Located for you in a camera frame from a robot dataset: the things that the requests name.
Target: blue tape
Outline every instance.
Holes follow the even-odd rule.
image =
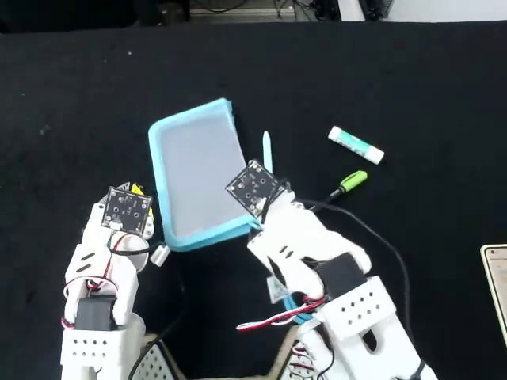
[[[295,309],[296,307],[298,307],[295,304],[295,301],[291,295],[284,298],[284,306],[285,306],[286,310],[292,310],[292,309]],[[310,319],[313,319],[311,314],[301,313],[301,314],[298,314],[295,316],[294,322],[297,323],[298,325],[302,325],[303,323],[308,322]]]

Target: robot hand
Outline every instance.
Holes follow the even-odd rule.
[[[266,175],[259,168],[264,169],[251,162],[247,175],[236,178],[234,188],[243,193],[245,188],[259,189],[255,178]],[[267,199],[249,205],[250,210],[264,211]],[[289,293],[302,294],[306,305],[278,318],[240,325],[238,330],[276,324],[280,317],[287,320],[313,310],[314,319],[300,327],[299,341],[321,372],[318,380],[436,380],[402,327],[380,278],[366,276],[372,264],[360,246],[325,228],[313,212],[295,201],[290,189],[269,203],[261,219],[261,232],[249,242],[249,250]],[[320,324],[323,336],[315,330]]]
[[[120,232],[103,226],[106,206],[93,205],[65,274],[62,380],[125,380],[143,346],[145,325],[132,307],[153,250],[153,217],[141,235]],[[161,245],[150,260],[160,266],[168,254]]]

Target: cable connector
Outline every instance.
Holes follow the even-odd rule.
[[[158,267],[161,267],[166,262],[170,252],[171,250],[168,245],[159,245],[150,256],[150,261]]]

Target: green and white glue stick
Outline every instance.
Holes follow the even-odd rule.
[[[339,127],[332,127],[327,137],[374,164],[379,164],[383,158],[383,152],[380,149],[358,139],[356,136],[352,136]]]

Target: black circuit board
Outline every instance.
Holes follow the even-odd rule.
[[[120,188],[109,188],[102,226],[142,235],[153,198]]]
[[[271,196],[271,203],[284,191],[284,187],[258,161],[252,160],[226,190],[255,218],[262,209],[257,204]]]

